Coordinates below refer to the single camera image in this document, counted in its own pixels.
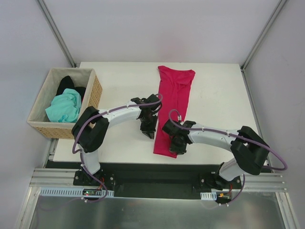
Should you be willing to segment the pink t shirt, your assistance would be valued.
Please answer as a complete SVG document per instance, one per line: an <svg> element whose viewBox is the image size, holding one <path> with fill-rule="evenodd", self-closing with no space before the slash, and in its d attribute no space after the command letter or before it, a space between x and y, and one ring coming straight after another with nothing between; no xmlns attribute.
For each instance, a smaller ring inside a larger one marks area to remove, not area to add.
<svg viewBox="0 0 305 229"><path fill-rule="evenodd" d="M153 153L177 158L177 155L170 152L170 137L162 128L168 121L169 112L172 109L178 110L182 119L185 119L195 71L175 70L163 65L158 66L158 70L160 74L159 93L163 96L163 106L158 112L158 128Z"/></svg>

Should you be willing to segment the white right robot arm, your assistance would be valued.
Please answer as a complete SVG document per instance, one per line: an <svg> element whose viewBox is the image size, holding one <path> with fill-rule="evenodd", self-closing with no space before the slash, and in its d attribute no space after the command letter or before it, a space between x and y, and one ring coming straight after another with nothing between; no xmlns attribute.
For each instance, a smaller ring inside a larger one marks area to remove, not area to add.
<svg viewBox="0 0 305 229"><path fill-rule="evenodd" d="M189 144L206 144L225 149L233 154L233 159L220 164L214 175L219 188L226 188L231 181L242 174L259 175L269 151L267 144L250 127L239 130L222 130L205 127L194 121L183 124L168 120L162 130L170 138L170 152L176 155L186 153Z"/></svg>

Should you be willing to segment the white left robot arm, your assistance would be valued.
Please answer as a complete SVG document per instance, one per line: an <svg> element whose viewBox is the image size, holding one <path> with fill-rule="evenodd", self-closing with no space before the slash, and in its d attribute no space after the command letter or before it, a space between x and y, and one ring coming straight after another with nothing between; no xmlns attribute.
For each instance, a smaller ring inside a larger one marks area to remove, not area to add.
<svg viewBox="0 0 305 229"><path fill-rule="evenodd" d="M108 129L127 121L140 120L140 131L149 139L154 139L162 99L161 94L151 94L148 98L133 98L125 105L110 110L98 110L93 106L84 110L71 131L74 137L72 153L80 153L81 167L86 172L84 180L89 185L95 186L100 182L98 149Z"/></svg>

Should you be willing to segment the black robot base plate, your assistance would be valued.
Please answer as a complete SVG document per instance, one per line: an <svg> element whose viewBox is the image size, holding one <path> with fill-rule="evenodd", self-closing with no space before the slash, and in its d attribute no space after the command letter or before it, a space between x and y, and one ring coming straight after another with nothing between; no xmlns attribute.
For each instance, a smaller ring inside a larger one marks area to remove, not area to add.
<svg viewBox="0 0 305 229"><path fill-rule="evenodd" d="M166 165L102 163L91 178L82 169L75 172L73 185L98 187L103 182L115 197L200 199L212 190L217 165Z"/></svg>

